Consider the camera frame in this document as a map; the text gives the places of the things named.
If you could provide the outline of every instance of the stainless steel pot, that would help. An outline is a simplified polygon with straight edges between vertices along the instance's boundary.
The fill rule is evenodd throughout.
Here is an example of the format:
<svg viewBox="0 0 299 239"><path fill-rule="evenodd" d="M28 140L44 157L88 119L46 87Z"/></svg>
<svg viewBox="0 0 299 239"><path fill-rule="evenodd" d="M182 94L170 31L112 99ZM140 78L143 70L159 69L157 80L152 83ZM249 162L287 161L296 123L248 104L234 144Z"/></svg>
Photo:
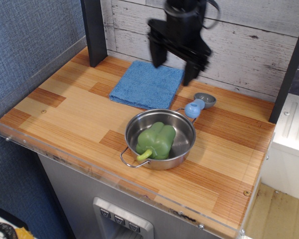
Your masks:
<svg viewBox="0 0 299 239"><path fill-rule="evenodd" d="M173 126L176 131L176 136L169 152L169 158L163 160L148 158L138 161L136 157L139 154L135 151L138 143L138 136L143 130L149 128L157 121ZM148 110L136 115L126 126L125 141L128 147L121 153L121 160L127 166L132 168L144 166L155 170L165 170L180 165L186 159L190 149L195 143L196 130L193 126L194 121L195 120L191 122L179 112L165 109ZM124 161L123 154L128 148L131 150L132 156L136 162L138 162L138 165L133 166Z"/></svg>

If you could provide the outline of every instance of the pepper stem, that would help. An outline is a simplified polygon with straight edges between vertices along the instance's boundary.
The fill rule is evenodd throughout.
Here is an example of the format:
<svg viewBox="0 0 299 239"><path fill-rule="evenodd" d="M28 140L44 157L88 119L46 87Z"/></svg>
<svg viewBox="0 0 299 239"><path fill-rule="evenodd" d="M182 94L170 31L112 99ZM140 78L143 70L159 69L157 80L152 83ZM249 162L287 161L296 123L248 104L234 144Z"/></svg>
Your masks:
<svg viewBox="0 0 299 239"><path fill-rule="evenodd" d="M151 149L147 149L143 154L138 155L136 157L136 159L138 161L142 161L142 160L147 159L148 157L150 157L152 153L153 153L153 151Z"/></svg>

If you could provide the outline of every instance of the wooden countertop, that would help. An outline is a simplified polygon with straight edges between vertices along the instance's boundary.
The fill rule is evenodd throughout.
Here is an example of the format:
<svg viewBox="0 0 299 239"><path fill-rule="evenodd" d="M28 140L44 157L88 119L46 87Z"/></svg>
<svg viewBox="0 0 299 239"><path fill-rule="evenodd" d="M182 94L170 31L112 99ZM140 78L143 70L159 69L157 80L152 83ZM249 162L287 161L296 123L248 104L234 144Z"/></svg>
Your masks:
<svg viewBox="0 0 299 239"><path fill-rule="evenodd" d="M120 160L125 128L144 110L112 102L108 95L130 64L107 57L91 68L84 49L0 120L1 133L145 195L218 235L235 237L227 226L241 229L250 200L244 191L254 191L273 135L275 125L268 122L273 104L196 81L180 86L172 110L197 92L217 98L194 123L196 141L188 158L170 170L129 168ZM129 150L124 158L136 165Z"/></svg>

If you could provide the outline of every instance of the pot handle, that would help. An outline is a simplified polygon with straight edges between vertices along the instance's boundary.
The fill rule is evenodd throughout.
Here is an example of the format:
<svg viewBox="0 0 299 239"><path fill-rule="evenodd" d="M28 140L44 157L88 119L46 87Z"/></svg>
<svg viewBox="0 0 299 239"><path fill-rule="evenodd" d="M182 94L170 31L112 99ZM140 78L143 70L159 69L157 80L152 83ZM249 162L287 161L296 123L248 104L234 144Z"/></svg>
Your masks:
<svg viewBox="0 0 299 239"><path fill-rule="evenodd" d="M184 110L184 109L185 109L185 108L179 108L179 109L177 109L177 110L175 110L175 111ZM197 120L197 118L193 119L193 121L192 121L191 123L194 124L196 120Z"/></svg>
<svg viewBox="0 0 299 239"><path fill-rule="evenodd" d="M125 160L123 159L123 154L125 153L125 151L126 151L128 148L129 148L129 147L126 147L126 149L124 149L123 152L120 154L121 161L122 161L124 164L126 164L127 166L129 166L129 167L131 167L131 168L139 168L139 167L143 166L144 164L150 163L149 160L146 160L145 162L143 162L143 163L141 163L141 164L139 164L139 165L137 165L137 166L133 166L133 165L130 165L130 164L126 163Z"/></svg>

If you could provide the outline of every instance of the small gray bowl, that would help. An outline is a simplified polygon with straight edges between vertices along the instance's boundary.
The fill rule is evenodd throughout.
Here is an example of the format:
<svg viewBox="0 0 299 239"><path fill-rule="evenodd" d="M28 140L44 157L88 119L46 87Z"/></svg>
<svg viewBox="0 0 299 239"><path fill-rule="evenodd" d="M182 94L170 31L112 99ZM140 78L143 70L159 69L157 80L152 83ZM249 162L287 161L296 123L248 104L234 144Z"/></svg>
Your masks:
<svg viewBox="0 0 299 239"><path fill-rule="evenodd" d="M196 99L201 99L205 102L204 109L208 109L208 108L214 106L214 104L216 104L216 102L217 102L215 97L213 97L212 95L207 94L207 93L196 93L194 95L194 100L196 100Z"/></svg>

